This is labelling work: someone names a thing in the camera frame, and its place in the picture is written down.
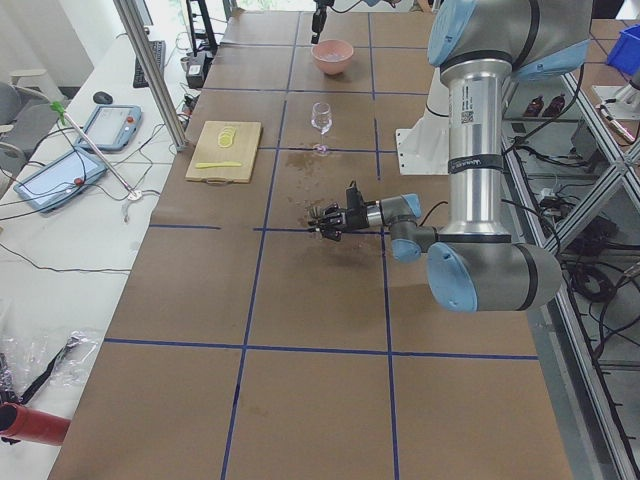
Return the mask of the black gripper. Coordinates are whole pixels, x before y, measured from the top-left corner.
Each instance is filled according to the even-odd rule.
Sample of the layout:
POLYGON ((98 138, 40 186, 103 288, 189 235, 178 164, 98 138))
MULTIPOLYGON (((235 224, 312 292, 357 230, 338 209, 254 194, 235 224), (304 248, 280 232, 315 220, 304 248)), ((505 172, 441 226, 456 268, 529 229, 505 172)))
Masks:
POLYGON ((312 16, 310 42, 318 44, 324 30, 327 19, 327 8, 331 6, 331 0, 315 0, 315 11, 312 16))
POLYGON ((364 230, 369 227, 367 206, 343 208, 337 204, 329 208, 329 231, 331 235, 364 230))

